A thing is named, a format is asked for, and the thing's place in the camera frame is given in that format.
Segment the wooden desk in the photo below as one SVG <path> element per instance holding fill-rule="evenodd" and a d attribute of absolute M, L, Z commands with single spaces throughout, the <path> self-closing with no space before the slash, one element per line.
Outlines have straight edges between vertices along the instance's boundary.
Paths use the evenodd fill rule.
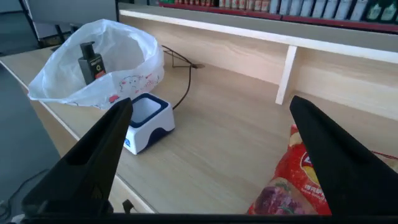
<path fill-rule="evenodd" d="M 26 88 L 50 56 L 49 49 L 0 58 Z M 186 68 L 172 68 L 154 94 L 173 103 L 183 95 Z M 287 105 L 274 103 L 278 86 L 205 65 L 193 71 L 192 88 L 174 111 L 175 131 L 134 156 L 123 150 L 110 200 L 133 198 L 138 212 L 244 213 L 274 173 L 293 123 Z M 313 101 L 370 149 L 398 156 L 398 122 L 297 93 Z M 63 140 L 79 139 L 104 114 L 96 108 L 38 103 L 60 154 Z M 46 120 L 56 119 L 61 128 Z"/>

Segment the red snack bag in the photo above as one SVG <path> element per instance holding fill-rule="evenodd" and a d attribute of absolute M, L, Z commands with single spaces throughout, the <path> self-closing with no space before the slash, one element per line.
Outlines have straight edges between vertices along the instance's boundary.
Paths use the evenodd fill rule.
<path fill-rule="evenodd" d="M 398 159 L 373 152 L 398 171 Z M 287 152 L 279 161 L 274 177 L 250 206 L 248 214 L 331 215 L 317 175 L 296 125 L 292 125 Z"/>

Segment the white plastic bag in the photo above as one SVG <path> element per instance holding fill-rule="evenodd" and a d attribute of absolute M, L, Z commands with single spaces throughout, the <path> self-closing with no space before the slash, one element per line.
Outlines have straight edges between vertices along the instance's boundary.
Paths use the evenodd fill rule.
<path fill-rule="evenodd" d="M 106 75 L 86 85 L 80 44 L 95 41 Z M 108 109 L 124 98 L 151 91 L 164 76 L 163 50 L 155 37 L 108 20 L 83 25 L 49 58 L 29 84 L 29 98 Z"/>

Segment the floor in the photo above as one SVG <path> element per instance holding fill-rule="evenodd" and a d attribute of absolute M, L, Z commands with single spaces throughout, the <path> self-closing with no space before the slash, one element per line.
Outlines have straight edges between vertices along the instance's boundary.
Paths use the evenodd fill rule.
<path fill-rule="evenodd" d="M 22 13 L 0 14 L 0 52 L 17 54 L 37 49 L 37 42 Z M 51 168 L 58 152 L 40 119 L 22 92 L 17 80 L 0 65 L 0 203 L 7 201 L 18 187 L 34 174 Z M 9 219 L 21 214 L 21 200 L 43 175 L 26 183 L 11 200 Z"/>

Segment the shelf support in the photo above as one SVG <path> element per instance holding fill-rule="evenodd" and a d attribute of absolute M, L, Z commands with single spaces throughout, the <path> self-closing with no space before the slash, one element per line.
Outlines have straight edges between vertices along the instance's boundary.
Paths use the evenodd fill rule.
<path fill-rule="evenodd" d="M 279 82 L 279 89 L 276 95 L 275 103 L 282 105 L 287 97 L 292 93 L 294 90 L 294 84 L 291 81 L 291 73 L 294 64 L 294 59 L 297 52 L 297 46 L 290 45 L 287 49 L 286 60 L 285 60 L 285 67 L 282 73 L 282 78 Z"/>

